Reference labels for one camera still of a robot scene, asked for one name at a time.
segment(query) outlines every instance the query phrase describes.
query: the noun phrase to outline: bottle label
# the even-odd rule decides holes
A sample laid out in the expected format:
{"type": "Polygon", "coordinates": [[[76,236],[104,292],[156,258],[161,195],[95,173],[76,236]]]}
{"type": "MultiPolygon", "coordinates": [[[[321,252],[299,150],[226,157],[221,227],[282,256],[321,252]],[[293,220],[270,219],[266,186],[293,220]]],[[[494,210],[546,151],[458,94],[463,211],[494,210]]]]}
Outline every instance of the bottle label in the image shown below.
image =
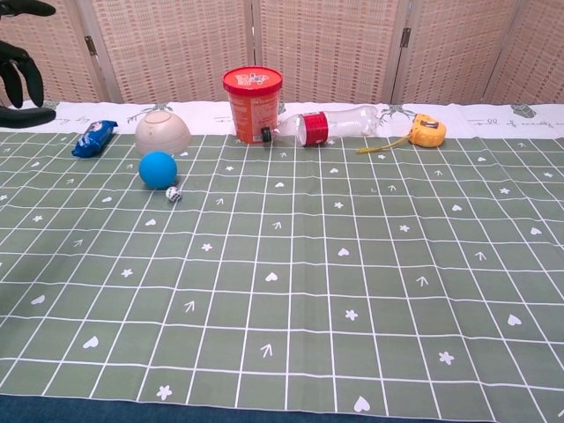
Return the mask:
{"type": "Polygon", "coordinates": [[[304,146],[318,145],[327,141],[329,124],[324,112],[305,113],[303,120],[306,126],[306,139],[304,146]]]}

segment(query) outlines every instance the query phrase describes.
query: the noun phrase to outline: white arrow print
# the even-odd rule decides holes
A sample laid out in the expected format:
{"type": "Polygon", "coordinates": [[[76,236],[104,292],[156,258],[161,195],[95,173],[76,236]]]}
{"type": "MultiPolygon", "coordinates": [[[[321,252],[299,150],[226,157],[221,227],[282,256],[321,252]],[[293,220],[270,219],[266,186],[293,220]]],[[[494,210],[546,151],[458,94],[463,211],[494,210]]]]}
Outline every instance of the white arrow print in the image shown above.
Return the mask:
{"type": "Polygon", "coordinates": [[[268,354],[272,357],[272,345],[267,344],[267,345],[261,347],[261,351],[263,352],[263,358],[266,357],[266,354],[268,354]]]}
{"type": "Polygon", "coordinates": [[[186,304],[184,304],[184,307],[186,308],[186,311],[184,313],[188,313],[189,311],[194,311],[196,308],[193,300],[191,302],[187,302],[186,304]]]}

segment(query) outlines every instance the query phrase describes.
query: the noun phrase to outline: table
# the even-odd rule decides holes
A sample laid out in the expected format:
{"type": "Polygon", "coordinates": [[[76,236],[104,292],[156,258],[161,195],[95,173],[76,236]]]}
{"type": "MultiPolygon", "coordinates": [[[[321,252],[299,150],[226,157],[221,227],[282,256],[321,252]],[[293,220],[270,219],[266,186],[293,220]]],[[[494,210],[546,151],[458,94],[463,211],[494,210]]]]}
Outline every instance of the table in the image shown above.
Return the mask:
{"type": "Polygon", "coordinates": [[[559,421],[564,107],[376,106],[378,137],[313,149],[243,145],[222,102],[53,104],[2,130],[0,393],[559,421]],[[194,134],[176,204],[137,176],[159,108],[194,134]],[[416,112],[441,148],[356,153],[416,112]],[[98,119],[111,144],[71,156],[98,119]]]}

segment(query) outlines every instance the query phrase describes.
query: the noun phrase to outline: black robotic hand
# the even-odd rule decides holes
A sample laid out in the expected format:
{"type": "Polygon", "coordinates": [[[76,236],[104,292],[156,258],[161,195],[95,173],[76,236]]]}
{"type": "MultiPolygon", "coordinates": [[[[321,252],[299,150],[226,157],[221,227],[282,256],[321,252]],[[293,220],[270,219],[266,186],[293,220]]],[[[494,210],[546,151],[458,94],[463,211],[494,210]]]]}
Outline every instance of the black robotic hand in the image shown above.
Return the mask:
{"type": "MultiPolygon", "coordinates": [[[[56,9],[37,0],[0,0],[0,18],[27,13],[35,16],[51,16],[56,9]]],[[[23,88],[18,71],[26,81],[27,92],[37,108],[15,110],[0,108],[0,126],[28,128],[55,119],[56,112],[43,108],[43,79],[32,57],[19,47],[0,41],[0,77],[6,94],[15,108],[23,106],[23,88]]]]}

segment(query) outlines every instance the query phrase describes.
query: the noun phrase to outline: wicker screen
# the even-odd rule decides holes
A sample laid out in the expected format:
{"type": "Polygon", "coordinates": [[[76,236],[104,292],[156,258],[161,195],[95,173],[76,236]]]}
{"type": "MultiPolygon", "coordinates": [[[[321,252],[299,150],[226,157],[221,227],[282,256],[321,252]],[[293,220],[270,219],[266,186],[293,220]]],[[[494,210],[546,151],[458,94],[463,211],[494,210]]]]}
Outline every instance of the wicker screen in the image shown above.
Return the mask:
{"type": "Polygon", "coordinates": [[[515,3],[413,2],[411,38],[402,51],[394,102],[480,102],[515,3]]]}
{"type": "Polygon", "coordinates": [[[564,102],[564,2],[530,0],[488,86],[491,103],[564,102]]]}
{"type": "Polygon", "coordinates": [[[93,6],[125,102],[226,100],[222,75],[252,58],[250,0],[93,6]]]}
{"type": "Polygon", "coordinates": [[[389,102],[400,3],[254,0],[256,61],[283,73],[283,101],[389,102]]]}
{"type": "MultiPolygon", "coordinates": [[[[105,100],[74,1],[48,0],[48,3],[56,7],[56,14],[50,17],[19,15],[2,18],[0,40],[25,49],[33,58],[43,77],[45,100],[105,100]]],[[[20,79],[24,96],[29,99],[26,83],[23,77],[20,79]]],[[[3,104],[10,106],[4,84],[1,91],[3,104]]]]}

